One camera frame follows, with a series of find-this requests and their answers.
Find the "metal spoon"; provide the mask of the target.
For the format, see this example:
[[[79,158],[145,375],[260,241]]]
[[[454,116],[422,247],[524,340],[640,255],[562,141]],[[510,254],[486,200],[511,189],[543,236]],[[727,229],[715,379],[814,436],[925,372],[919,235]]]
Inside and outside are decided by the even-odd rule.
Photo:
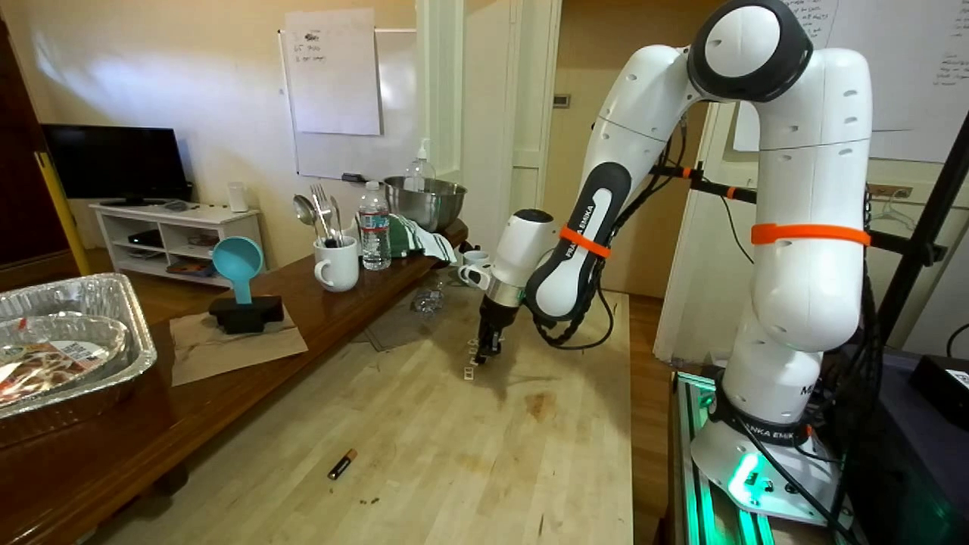
[[[294,194],[293,208],[298,220],[313,228],[316,238],[325,241],[332,237],[329,225],[332,210],[329,206],[325,206],[318,197],[310,199],[305,195]]]

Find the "paper sheets with writing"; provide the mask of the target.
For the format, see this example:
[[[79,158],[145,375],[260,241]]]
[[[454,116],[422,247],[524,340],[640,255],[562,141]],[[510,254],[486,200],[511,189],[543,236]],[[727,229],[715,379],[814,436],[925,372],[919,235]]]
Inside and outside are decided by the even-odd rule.
[[[938,163],[969,113],[969,0],[782,0],[815,48],[868,59],[870,156]]]

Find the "green and white cloth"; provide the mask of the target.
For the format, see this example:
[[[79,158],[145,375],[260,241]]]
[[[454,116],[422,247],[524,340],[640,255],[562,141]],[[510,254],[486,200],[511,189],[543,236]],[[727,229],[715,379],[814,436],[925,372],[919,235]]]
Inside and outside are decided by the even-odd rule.
[[[392,259],[425,255],[445,263],[458,261],[449,239],[436,232],[427,232],[414,220],[390,214],[390,255]]]

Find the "metal fork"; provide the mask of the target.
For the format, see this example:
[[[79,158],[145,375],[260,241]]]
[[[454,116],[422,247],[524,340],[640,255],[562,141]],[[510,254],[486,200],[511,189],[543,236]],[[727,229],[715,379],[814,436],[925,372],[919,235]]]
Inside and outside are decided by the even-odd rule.
[[[322,228],[324,239],[335,239],[335,231],[333,231],[332,224],[332,209],[329,206],[329,201],[326,200],[324,188],[322,184],[312,183],[310,186],[311,200],[313,206],[317,213],[317,219],[319,226]]]

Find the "dark wooden table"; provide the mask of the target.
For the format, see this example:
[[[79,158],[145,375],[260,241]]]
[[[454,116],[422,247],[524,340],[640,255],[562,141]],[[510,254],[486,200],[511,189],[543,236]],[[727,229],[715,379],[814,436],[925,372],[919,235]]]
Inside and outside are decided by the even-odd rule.
[[[0,545],[73,545],[180,466],[260,401],[301,378],[416,287],[432,257],[365,272],[357,287],[330,294],[308,256],[258,276],[257,294],[277,294],[298,326],[304,353],[172,386],[167,319],[152,324],[156,365],[100,416],[0,450]]]

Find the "blue measuring scoop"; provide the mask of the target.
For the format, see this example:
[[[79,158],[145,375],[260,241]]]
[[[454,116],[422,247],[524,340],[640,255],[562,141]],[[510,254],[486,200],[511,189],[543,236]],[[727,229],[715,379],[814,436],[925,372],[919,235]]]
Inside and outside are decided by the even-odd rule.
[[[235,302],[239,306],[252,304],[251,282],[263,269],[262,248],[252,238],[224,238],[214,246],[212,263],[216,272],[229,280]]]

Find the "black holder block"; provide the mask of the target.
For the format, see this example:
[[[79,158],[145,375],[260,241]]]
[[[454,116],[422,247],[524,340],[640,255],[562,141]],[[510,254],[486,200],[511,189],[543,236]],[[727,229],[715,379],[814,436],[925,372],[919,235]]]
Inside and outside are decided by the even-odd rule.
[[[264,332],[267,324],[280,323],[285,318],[280,296],[252,297],[249,304],[235,299],[216,299],[208,307],[219,328],[227,335]]]

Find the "clear water bottle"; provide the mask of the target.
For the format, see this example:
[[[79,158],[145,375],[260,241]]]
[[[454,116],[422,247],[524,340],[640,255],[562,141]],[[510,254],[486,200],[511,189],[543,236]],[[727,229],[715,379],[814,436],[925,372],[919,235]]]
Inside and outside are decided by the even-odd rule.
[[[384,270],[391,265],[390,206],[377,180],[368,180],[357,211],[361,262],[367,270]]]

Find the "large paper sheet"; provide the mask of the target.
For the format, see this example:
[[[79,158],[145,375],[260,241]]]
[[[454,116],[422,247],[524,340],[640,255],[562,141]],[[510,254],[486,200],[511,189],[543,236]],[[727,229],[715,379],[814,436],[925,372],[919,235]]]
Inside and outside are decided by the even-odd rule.
[[[301,133],[381,133],[373,9],[290,11],[288,90]]]

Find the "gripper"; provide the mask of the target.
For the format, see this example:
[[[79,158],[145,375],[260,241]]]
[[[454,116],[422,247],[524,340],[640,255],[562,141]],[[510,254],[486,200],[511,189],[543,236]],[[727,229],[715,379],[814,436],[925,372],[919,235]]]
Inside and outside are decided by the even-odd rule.
[[[480,304],[480,337],[475,346],[474,365],[484,365],[489,358],[502,353],[502,331],[515,321],[519,306],[504,306],[484,296]]]

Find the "brown paper sheet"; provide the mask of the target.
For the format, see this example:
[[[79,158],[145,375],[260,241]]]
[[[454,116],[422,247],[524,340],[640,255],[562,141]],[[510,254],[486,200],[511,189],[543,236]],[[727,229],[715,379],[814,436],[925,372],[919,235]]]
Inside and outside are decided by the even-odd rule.
[[[228,334],[206,313],[174,318],[169,330],[174,349],[172,384],[176,387],[308,350],[288,313],[283,320],[264,325],[262,332]]]

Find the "black box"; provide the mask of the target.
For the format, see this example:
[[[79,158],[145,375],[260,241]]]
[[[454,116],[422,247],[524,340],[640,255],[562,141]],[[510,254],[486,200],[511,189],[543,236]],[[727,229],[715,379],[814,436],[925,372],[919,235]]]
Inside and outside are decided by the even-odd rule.
[[[923,355],[908,382],[941,412],[969,418],[969,360]]]

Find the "white low shelf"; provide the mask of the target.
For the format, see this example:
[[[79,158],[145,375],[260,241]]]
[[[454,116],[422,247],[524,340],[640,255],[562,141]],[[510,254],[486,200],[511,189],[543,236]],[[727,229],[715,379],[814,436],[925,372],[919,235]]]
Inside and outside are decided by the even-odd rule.
[[[262,244],[259,210],[232,213],[228,207],[187,203],[184,210],[165,206],[122,207],[93,204],[112,268],[119,273],[166,277],[229,288],[228,279],[201,266],[211,265],[213,248],[228,237],[252,238]],[[159,229],[165,248],[128,244],[133,232]]]

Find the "yellow pole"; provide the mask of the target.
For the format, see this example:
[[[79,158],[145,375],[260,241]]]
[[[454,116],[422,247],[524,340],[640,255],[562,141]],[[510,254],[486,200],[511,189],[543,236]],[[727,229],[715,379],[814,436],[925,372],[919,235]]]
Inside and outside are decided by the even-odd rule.
[[[42,179],[44,179],[46,190],[48,190],[49,196],[51,196],[55,213],[58,214],[58,220],[64,231],[66,241],[68,241],[70,255],[73,256],[76,268],[79,270],[81,276],[90,275],[92,269],[88,262],[86,249],[77,231],[75,218],[73,218],[72,211],[70,211],[70,206],[62,189],[55,166],[53,166],[48,153],[44,151],[35,151],[34,158],[38,164],[39,172],[42,174]]]

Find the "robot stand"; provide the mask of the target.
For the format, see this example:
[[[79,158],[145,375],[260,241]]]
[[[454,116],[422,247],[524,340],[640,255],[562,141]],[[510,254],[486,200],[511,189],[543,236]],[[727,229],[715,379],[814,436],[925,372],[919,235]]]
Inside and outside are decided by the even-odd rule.
[[[848,486],[858,539],[871,545],[969,545],[969,431],[940,415],[909,383],[918,355],[885,356],[874,432]],[[689,443],[705,424],[704,375],[679,372],[669,417],[671,485],[661,545],[841,545],[820,525],[740,509],[693,465]]]

